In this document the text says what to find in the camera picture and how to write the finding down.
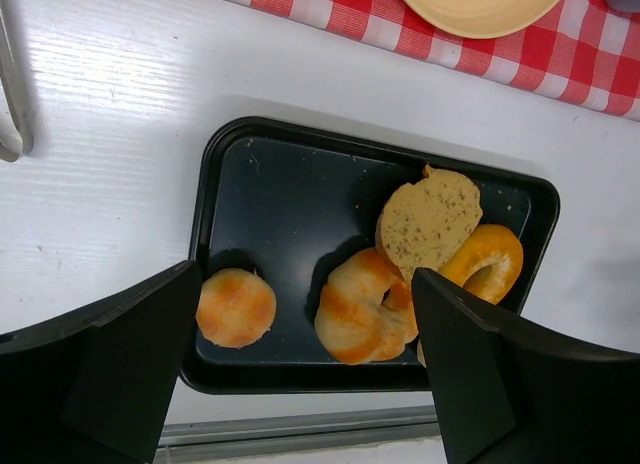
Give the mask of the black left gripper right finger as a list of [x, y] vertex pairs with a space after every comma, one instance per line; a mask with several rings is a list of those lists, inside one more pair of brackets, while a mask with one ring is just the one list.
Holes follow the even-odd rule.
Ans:
[[637, 354], [552, 331], [430, 269], [412, 296], [448, 462], [638, 462]]

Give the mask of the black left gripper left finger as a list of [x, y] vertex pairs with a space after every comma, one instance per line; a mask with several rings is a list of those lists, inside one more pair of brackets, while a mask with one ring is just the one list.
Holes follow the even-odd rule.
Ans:
[[4, 463], [153, 461], [201, 291], [194, 261], [1, 337]]

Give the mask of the small round orange bun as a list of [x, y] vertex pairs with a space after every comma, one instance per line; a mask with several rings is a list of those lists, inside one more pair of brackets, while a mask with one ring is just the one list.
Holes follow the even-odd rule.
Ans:
[[262, 278], [243, 269], [223, 269], [203, 283], [196, 323], [206, 340], [240, 349], [270, 330], [276, 309], [275, 293]]

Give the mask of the brown bread slice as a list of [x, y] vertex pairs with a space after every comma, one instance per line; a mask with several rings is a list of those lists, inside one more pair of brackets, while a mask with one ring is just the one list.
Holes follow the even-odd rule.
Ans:
[[439, 270], [478, 226], [479, 187], [446, 169], [423, 169], [422, 179], [397, 188], [376, 229], [378, 252], [410, 283], [418, 268]]

